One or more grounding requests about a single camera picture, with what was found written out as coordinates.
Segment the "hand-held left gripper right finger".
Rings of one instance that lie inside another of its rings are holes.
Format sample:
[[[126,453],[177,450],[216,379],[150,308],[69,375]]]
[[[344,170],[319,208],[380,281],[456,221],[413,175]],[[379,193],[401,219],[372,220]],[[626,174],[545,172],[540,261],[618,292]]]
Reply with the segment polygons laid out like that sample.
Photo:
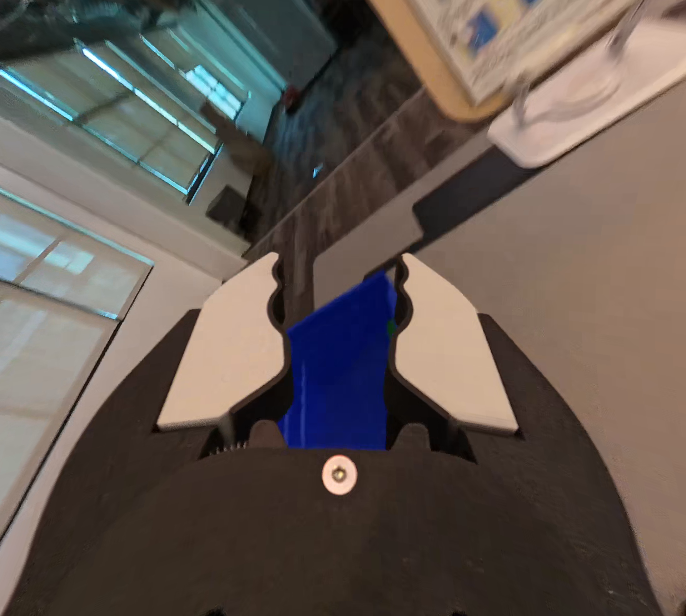
[[[389,415],[423,424],[435,439],[450,426],[513,436],[519,424],[473,303],[409,253],[397,261],[394,288]]]

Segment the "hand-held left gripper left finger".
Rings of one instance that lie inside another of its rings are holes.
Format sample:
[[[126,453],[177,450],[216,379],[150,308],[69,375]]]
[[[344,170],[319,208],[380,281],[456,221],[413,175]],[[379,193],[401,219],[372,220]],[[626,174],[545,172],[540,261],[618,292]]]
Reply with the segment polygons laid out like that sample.
[[[156,426],[249,433],[278,421],[294,397],[283,262],[269,252],[204,302]]]

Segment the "blue plastic bin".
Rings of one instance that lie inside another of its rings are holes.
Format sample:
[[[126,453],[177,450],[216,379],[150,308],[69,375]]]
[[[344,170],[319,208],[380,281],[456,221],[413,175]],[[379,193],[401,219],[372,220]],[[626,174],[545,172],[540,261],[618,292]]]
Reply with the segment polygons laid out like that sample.
[[[386,325],[396,301],[377,272],[287,331],[294,400],[279,428],[288,447],[386,449]]]

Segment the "dark low cabinet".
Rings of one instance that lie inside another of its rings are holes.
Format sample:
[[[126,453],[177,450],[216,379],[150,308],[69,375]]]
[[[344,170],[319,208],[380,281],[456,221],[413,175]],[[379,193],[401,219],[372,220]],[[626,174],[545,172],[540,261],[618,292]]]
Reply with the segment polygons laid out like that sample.
[[[210,202],[205,215],[213,222],[238,234],[252,227],[253,205],[244,195],[225,185]]]

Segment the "large grid window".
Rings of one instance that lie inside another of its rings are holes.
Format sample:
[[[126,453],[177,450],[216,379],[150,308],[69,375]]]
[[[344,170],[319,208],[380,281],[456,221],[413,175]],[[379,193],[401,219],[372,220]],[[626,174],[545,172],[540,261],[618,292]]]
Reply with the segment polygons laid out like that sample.
[[[1,535],[153,267],[1,190]]]

